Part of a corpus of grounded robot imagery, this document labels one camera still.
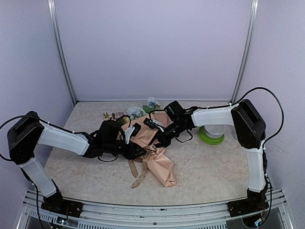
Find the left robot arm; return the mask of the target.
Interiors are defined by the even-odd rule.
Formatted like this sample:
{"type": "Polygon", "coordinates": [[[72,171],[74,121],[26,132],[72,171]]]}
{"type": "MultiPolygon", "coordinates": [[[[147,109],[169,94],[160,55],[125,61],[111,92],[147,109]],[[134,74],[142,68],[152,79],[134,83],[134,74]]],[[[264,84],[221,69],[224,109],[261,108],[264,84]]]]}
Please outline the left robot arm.
{"type": "Polygon", "coordinates": [[[57,127],[40,119],[34,111],[20,115],[17,119],[18,122],[7,133],[10,160],[21,168],[26,178],[48,199],[49,206],[56,212],[64,211],[67,202],[55,182],[35,159],[36,145],[63,149],[90,159],[111,154],[135,160],[146,154],[144,148],[130,140],[140,130],[138,124],[123,130],[118,121],[105,120],[98,130],[88,134],[57,127]]]}

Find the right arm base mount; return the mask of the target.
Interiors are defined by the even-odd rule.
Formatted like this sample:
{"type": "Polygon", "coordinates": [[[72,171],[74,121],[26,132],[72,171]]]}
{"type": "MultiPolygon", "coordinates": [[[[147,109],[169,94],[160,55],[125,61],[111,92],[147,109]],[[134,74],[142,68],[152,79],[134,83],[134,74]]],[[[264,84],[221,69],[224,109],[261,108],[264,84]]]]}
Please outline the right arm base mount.
{"type": "Polygon", "coordinates": [[[228,210],[230,217],[241,216],[250,214],[263,209],[269,208],[269,204],[266,198],[267,186],[260,192],[254,192],[247,189],[247,197],[228,202],[228,210]]]}

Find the pink wrapping paper sheet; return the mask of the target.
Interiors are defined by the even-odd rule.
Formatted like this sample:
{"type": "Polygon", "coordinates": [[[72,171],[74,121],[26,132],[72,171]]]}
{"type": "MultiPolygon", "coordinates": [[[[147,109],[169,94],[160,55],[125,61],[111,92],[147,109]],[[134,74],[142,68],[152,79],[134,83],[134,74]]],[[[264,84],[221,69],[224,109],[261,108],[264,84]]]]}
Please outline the pink wrapping paper sheet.
{"type": "Polygon", "coordinates": [[[150,171],[164,187],[172,187],[176,185],[173,167],[174,162],[166,155],[164,147],[157,148],[155,145],[149,145],[157,130],[150,129],[143,122],[148,116],[143,116],[131,121],[131,124],[138,123],[141,126],[140,131],[135,137],[131,137],[130,141],[144,148],[147,153],[136,160],[129,160],[129,167],[132,175],[136,180],[132,184],[132,188],[138,187],[145,179],[146,174],[150,171]]]}

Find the tan ribbon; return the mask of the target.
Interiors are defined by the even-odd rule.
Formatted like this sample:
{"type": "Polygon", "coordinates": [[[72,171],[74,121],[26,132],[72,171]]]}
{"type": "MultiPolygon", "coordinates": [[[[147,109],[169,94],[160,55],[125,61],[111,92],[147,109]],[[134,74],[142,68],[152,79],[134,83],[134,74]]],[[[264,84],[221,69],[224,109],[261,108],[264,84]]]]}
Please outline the tan ribbon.
{"type": "Polygon", "coordinates": [[[153,175],[166,186],[166,180],[171,171],[172,162],[164,155],[165,148],[146,146],[147,154],[135,160],[129,160],[128,164],[135,181],[132,189],[138,187],[146,178],[149,168],[152,168],[153,175]]]}

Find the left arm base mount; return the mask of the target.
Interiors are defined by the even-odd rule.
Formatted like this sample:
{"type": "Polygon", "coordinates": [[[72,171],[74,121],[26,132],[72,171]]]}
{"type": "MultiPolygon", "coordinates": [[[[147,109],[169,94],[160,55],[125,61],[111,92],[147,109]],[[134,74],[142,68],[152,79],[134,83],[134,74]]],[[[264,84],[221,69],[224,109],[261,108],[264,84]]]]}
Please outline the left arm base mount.
{"type": "Polygon", "coordinates": [[[55,185],[56,192],[50,197],[43,197],[41,208],[53,213],[65,215],[66,217],[79,218],[83,204],[78,201],[65,199],[55,182],[53,180],[52,182],[55,185]]]}

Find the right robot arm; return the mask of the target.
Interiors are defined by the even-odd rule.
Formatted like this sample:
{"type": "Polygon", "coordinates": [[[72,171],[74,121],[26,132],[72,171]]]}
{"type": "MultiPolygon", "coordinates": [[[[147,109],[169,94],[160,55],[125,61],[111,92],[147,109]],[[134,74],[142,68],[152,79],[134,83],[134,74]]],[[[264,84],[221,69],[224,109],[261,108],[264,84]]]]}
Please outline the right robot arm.
{"type": "Polygon", "coordinates": [[[197,106],[188,109],[174,101],[165,107],[171,124],[157,131],[154,139],[157,147],[168,147],[172,139],[195,127],[209,125],[228,125],[235,129],[237,140],[246,153],[249,185],[244,208],[255,211],[265,200],[268,189],[266,181],[267,160],[264,151],[266,124],[253,104],[244,99],[237,104],[212,108],[197,106]]]}

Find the pink rose stem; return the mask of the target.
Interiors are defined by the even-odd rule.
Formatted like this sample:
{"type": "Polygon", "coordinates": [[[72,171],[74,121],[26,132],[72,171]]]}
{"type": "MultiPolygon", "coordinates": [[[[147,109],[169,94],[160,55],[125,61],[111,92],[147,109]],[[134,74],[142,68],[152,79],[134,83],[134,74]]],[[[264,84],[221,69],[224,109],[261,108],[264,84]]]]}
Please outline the pink rose stem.
{"type": "Polygon", "coordinates": [[[122,116],[124,116],[123,112],[115,112],[115,113],[105,112],[105,113],[103,113],[103,117],[107,120],[114,120],[117,122],[125,123],[125,118],[124,117],[122,118],[122,116]]]}

